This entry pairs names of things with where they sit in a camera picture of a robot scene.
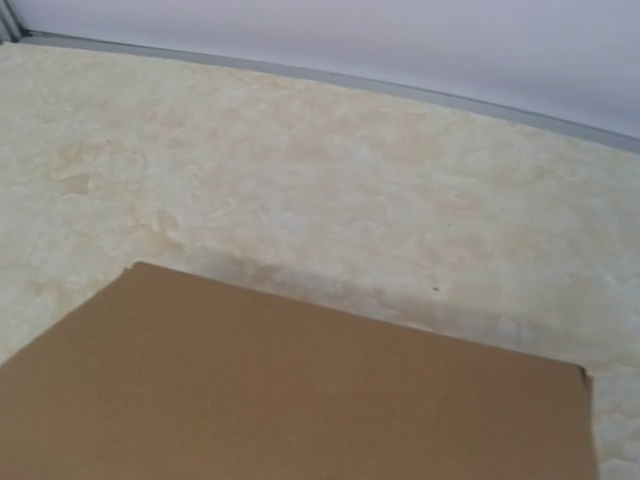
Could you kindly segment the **brown cardboard box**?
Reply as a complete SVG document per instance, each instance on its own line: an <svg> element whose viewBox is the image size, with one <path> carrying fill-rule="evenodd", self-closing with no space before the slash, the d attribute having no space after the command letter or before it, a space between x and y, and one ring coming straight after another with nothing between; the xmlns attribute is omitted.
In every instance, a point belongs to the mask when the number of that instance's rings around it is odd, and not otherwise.
<svg viewBox="0 0 640 480"><path fill-rule="evenodd" d="M573 363L138 262L1 367L5 479L595 479Z"/></svg>

